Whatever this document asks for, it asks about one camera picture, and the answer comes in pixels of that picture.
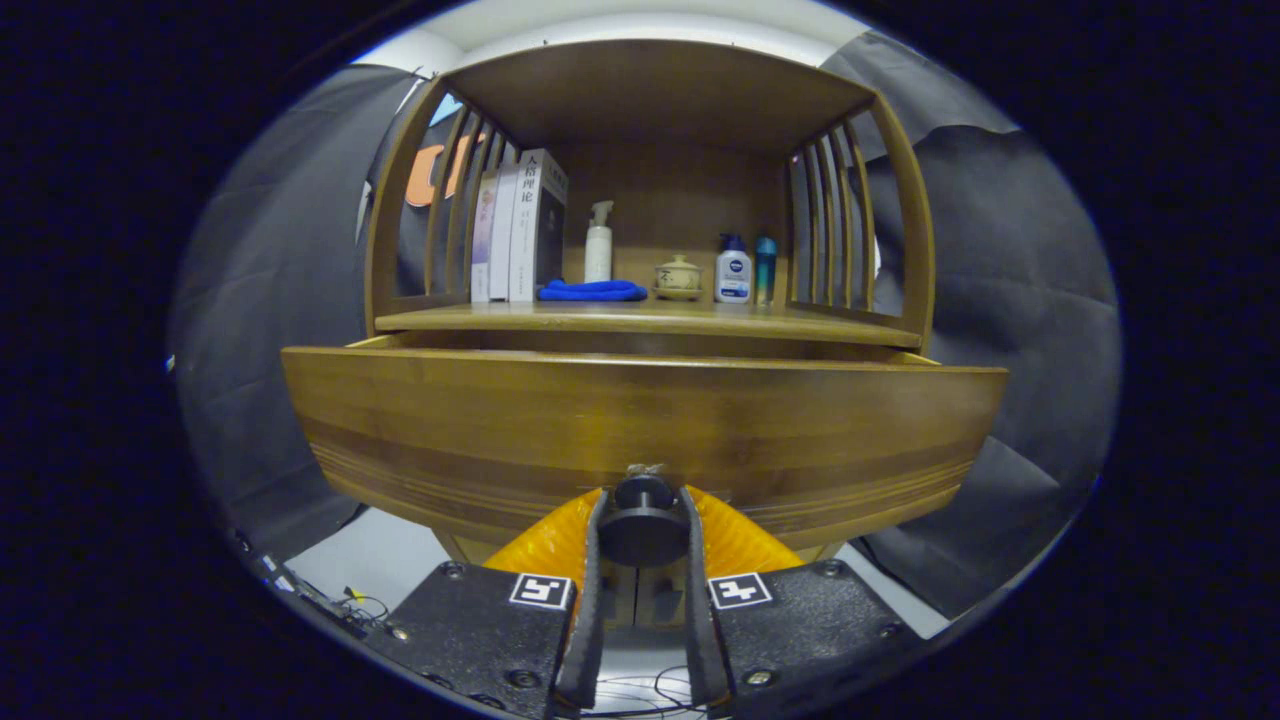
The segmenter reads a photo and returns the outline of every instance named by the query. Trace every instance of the blue cloth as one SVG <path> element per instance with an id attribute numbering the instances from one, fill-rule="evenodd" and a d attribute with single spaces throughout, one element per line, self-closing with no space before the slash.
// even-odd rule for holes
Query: blue cloth
<path id="1" fill-rule="evenodd" d="M 620 300 L 644 300 L 645 297 L 649 297 L 649 292 L 630 281 L 604 281 L 581 284 L 566 284 L 564 281 L 552 281 L 550 284 L 538 291 L 538 300 L 617 302 Z"/>

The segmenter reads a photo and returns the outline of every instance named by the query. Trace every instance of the book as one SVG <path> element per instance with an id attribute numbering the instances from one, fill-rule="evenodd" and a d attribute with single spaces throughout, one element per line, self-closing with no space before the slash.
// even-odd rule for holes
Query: book
<path id="1" fill-rule="evenodd" d="M 532 302 L 538 290 L 561 277 L 568 178 L 545 149 L 520 158 L 511 231 L 512 302 Z"/>
<path id="2" fill-rule="evenodd" d="M 493 232 L 489 234 L 489 300 L 507 300 L 511 272 L 511 220 L 516 206 L 516 163 L 498 169 L 498 190 L 493 205 Z"/>
<path id="3" fill-rule="evenodd" d="M 489 238 L 493 236 L 497 199 L 498 170 L 485 170 L 480 176 L 475 231 L 471 234 L 471 302 L 489 302 Z"/>

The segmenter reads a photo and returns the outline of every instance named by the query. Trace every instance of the floor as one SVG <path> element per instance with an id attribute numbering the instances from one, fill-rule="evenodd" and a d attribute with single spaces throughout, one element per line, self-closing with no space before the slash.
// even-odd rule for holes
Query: floor
<path id="1" fill-rule="evenodd" d="M 931 638 L 950 624 L 851 547 L 845 546 L 836 557 L 847 562 L 920 637 Z M 349 587 L 394 611 L 445 560 L 448 555 L 431 530 L 371 507 L 285 565 L 329 597 L 343 597 Z M 701 717 L 701 711 L 667 710 L 687 698 L 689 674 L 678 632 L 607 635 L 596 683 L 598 702 L 591 712 L 650 710 L 658 716 L 666 710 L 662 716 L 672 720 Z"/>

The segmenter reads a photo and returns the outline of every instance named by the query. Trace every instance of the small teal bottle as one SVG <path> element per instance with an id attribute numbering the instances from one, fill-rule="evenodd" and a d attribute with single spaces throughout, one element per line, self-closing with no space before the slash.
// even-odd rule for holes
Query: small teal bottle
<path id="1" fill-rule="evenodd" d="M 760 236 L 755 241 L 755 304 L 773 304 L 773 275 L 778 265 L 778 243 Z"/>

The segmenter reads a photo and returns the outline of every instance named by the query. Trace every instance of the drawer front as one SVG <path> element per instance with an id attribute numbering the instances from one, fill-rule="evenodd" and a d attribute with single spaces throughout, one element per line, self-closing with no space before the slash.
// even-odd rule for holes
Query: drawer front
<path id="1" fill-rule="evenodd" d="M 285 348 L 334 488 L 503 543 L 559 503 L 666 465 L 794 548 L 955 495 L 1007 373 L 916 363 Z"/>

